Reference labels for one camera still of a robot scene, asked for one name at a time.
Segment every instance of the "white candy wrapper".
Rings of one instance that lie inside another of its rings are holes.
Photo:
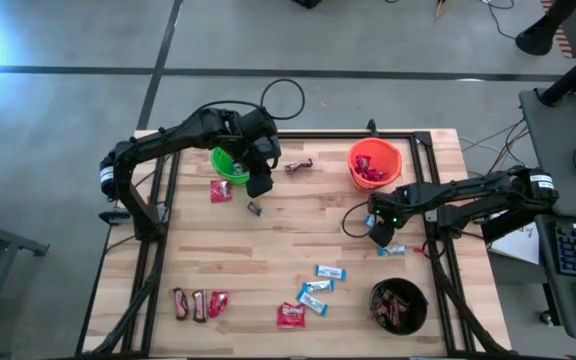
[[[379,256],[406,255],[406,245],[391,245],[377,249]]]
[[[301,290],[301,292],[299,292],[299,295],[297,295],[297,301],[315,310],[317,314],[321,316],[325,316],[326,311],[328,311],[328,305],[315,299],[314,297],[312,297],[310,294],[308,294],[303,290]]]
[[[301,290],[304,292],[330,290],[332,292],[335,291],[335,280],[304,282]]]
[[[330,266],[315,265],[315,275],[331,277],[341,281],[346,280],[346,270]]]

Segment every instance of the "gray floor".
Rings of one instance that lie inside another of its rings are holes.
[[[214,69],[379,70],[420,73],[562,74],[576,60],[555,46],[544,57],[517,50],[477,0],[323,0],[306,11],[288,0],[185,0],[166,66]],[[538,0],[497,11],[516,34],[543,10]],[[0,1],[0,65],[154,67],[173,0]],[[270,78],[164,77],[148,128],[174,125],[216,99],[258,101]],[[0,74],[0,227],[51,244],[45,258],[19,257],[0,304],[0,352],[13,359],[72,355],[107,227],[98,162],[137,126],[150,76]],[[457,128],[478,140],[520,119],[520,90],[547,83],[313,79],[301,117],[282,128]],[[296,106],[273,90],[273,113]],[[503,137],[486,142],[503,146]],[[529,138],[515,148],[536,160]],[[483,172],[494,151],[465,153]],[[498,291],[515,350],[576,354],[576,340],[548,329],[539,285]]]

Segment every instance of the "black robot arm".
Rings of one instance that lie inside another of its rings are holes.
[[[281,156],[277,127],[263,107],[239,116],[235,111],[202,107],[181,125],[130,141],[119,142],[100,163],[101,190],[110,200],[120,200],[132,215],[138,240],[162,236],[163,225],[155,204],[147,204],[132,184],[132,174],[142,162],[186,148],[219,146],[250,173],[246,190],[257,197],[272,189],[267,160]]]
[[[414,215],[437,210],[437,230],[456,239],[473,219],[508,210],[495,221],[517,212],[544,212],[559,198],[552,178],[539,169],[521,166],[508,171],[449,183],[416,183],[398,187],[390,194],[374,193],[368,198],[368,213],[377,218],[369,236],[379,246],[390,243]],[[477,199],[462,206],[453,201]]]

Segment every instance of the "green object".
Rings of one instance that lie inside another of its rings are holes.
[[[210,161],[212,162],[212,167],[217,170],[217,174],[229,180],[233,185],[243,185],[250,179],[250,173],[248,172],[243,175],[232,175],[232,158],[219,147],[214,148],[210,153]]]

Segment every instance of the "wooden tabletop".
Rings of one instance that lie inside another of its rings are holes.
[[[441,181],[466,178],[457,132],[430,131]],[[140,131],[136,136],[148,133]],[[346,154],[353,142],[282,140],[283,155],[272,174],[274,188],[258,199],[264,210],[262,218],[246,210],[249,198],[244,187],[234,189],[231,202],[211,204],[209,182],[217,179],[217,175],[210,164],[209,152],[198,149],[182,152],[151,356],[445,355],[430,262],[412,251],[405,256],[379,257],[370,239],[355,239],[341,232],[344,213],[367,198],[349,178]],[[395,183],[382,191],[416,181],[408,142],[392,143],[402,153],[402,172]],[[423,151],[421,157],[425,178],[429,179]],[[286,164],[308,158],[314,162],[311,169],[293,175],[282,170]],[[154,162],[141,164],[135,170],[133,182],[153,169]],[[160,199],[166,189],[167,170],[163,178]],[[139,186],[144,198],[151,185],[149,179]],[[365,216],[365,207],[352,213],[348,230],[365,232],[362,223]],[[480,231],[474,226],[467,230]],[[130,236],[132,231],[131,225],[113,228],[109,245]],[[424,239],[422,219],[415,217],[397,231],[392,243],[420,246]],[[469,306],[495,340],[510,348],[483,241],[464,236],[455,241],[455,248]],[[129,241],[106,255],[84,350],[97,346],[125,311],[137,254],[137,241]],[[328,314],[321,317],[307,310],[305,329],[277,329],[277,307],[284,301],[296,304],[303,281],[322,279],[314,276],[315,264],[344,268],[348,274],[346,281],[336,282],[333,293],[315,294],[329,305]],[[429,302],[424,326],[411,336],[391,335],[370,318],[371,288],[393,277],[415,283]],[[177,321],[171,293],[175,287],[184,289],[191,311],[191,293],[197,289],[205,289],[208,296],[213,290],[226,290],[230,303],[218,318],[205,324]],[[145,306],[137,321],[135,347],[140,343],[144,312]],[[461,344],[458,317],[452,307],[451,318],[455,337]]]

